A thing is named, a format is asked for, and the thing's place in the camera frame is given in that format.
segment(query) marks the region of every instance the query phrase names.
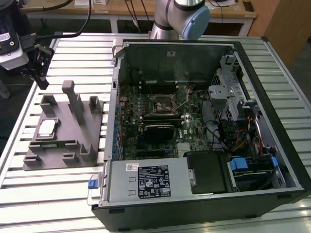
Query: barcode sticker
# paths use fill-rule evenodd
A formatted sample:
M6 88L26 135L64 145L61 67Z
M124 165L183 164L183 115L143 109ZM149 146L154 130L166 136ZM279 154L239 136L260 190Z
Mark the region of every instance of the barcode sticker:
M138 171L138 164L126 164L126 171Z

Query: motherboard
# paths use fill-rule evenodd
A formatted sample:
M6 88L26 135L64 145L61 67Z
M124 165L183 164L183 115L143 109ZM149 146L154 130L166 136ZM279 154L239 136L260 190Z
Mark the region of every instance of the motherboard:
M123 159L177 158L189 150L209 150L200 115L203 93L191 84L160 89L121 85Z

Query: black cable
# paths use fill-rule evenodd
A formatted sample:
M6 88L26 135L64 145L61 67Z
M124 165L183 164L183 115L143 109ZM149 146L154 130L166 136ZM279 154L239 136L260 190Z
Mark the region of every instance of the black cable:
M82 26L82 28L74 34L68 34L68 35L44 35L44 36L39 36L36 39L36 42L40 42L42 40L50 40L50 39L59 39L59 38L74 38L77 37L79 35L81 35L81 33L85 30L85 28L87 27L89 20L91 19L91 14L92 14L92 0L89 0L89 7L88 7L88 14L87 14L87 18L86 21L84 23L84 25Z
M143 8L144 8L144 10L145 10L145 13L146 13L146 16L147 16L147 20L148 20L148 23L149 23L150 30L152 30L152 24L151 24L151 22L150 22L150 20L149 20L149 16L148 16L148 14L147 14L147 10L146 10L145 4L144 4L144 2L143 2L142 0L140 0L140 1L141 1L141 4L142 4L142 6L143 6Z
M217 5L218 5L218 7L220 7L220 10L221 10L221 12L222 12L222 23L224 22L224 15L223 15L223 7L221 6L221 5L219 5L219 3L218 2L216 2L217 3Z
M42 7L43 11L53 11L53 10L57 10L60 8L63 8L65 6L67 6L69 3L71 3L73 0L67 0L66 2L56 5L56 6L51 6L51 7Z
M137 20L137 16L136 16L136 12L135 12L135 9L134 9L134 6L133 6L133 2L132 2L132 0L130 0L131 5L132 5L132 8L133 8L134 15L132 14L132 12L131 12L131 10L130 10L130 7L129 7L128 4L127 4L127 1L128 1L128 0L124 0L124 1L125 1L125 4L126 4L126 7L127 7L128 12L131 14L131 17L132 17L132 19L133 19L133 22L134 22L135 26L137 27L138 33L140 33L141 31L140 31L140 27L139 27L139 22L138 22L138 20Z
M138 23L137 15L136 15L136 12L135 12L134 5L133 5L132 0L130 0L130 2L131 2L131 6L132 6L132 9L133 9L133 13L134 13L135 19L136 19L136 21L137 21L137 23Z
M126 4L126 7L127 7L128 12L131 14L131 17L132 17L132 19L134 20L135 18L134 18L133 14L132 14L132 12L131 12L131 10L130 10L130 7L129 7L128 4L127 4L127 1L128 1L128 0L124 0L124 1L125 1L125 4Z

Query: green circuit board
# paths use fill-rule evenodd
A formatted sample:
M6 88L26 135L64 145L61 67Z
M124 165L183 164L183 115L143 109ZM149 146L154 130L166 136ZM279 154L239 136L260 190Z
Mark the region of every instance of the green circuit board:
M178 157L176 145L189 143L191 150L209 150L206 129L198 113L200 108L200 94L202 91L187 93L188 86L180 85L175 94L170 95L144 95L138 87L124 86L121 88L121 115L122 115L122 141L124 160L146 159L141 157L146 151L161 151L165 158ZM174 128L173 137L161 143L146 142L143 137L146 116L162 116L171 114L178 119L162 120L171 125L174 121L182 124Z

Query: workbench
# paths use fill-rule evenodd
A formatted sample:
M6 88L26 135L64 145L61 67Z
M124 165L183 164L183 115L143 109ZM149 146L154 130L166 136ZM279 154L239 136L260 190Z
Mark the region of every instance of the workbench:
M0 233L16 232L107 232L93 215L88 203L100 197L99 189L90 193L87 183L93 174L103 171L106 124L113 66L112 41L115 38L147 39L148 35L84 33L77 38L53 40L55 55L47 80L50 86L40 90L34 83L12 134L0 158ZM287 134L307 171L311 172L311 105L280 61L269 42L259 37L203 36L201 40L240 41ZM57 101L68 101L62 94L64 80L75 82L82 100L97 95L104 101L104 112L97 166L50 170L22 170L23 159L39 121L39 103L43 94L54 94ZM245 84L252 97L251 87ZM143 232L223 232L275 233L308 232L310 199L286 204L262 217L193 224Z
M23 12L27 13L32 7L50 7L62 2L62 0L30 0L22 10ZM154 20L155 0L144 0L144 4L149 19ZM146 13L140 0L133 0L133 5L138 20L147 20ZM28 14L28 17L39 19L85 19L87 12L87 8L74 8L74 2L71 2L64 8L51 12ZM256 12L246 11L242 1L240 0L238 4L229 7L223 7L223 19L222 12L219 7L211 9L210 16L211 23L241 24L239 36L247 36L252 26L253 20L257 17L257 14ZM91 19L110 20L111 32L118 33L118 20L132 20L132 17L128 12L124 0L110 0L107 5L94 4L92 8Z

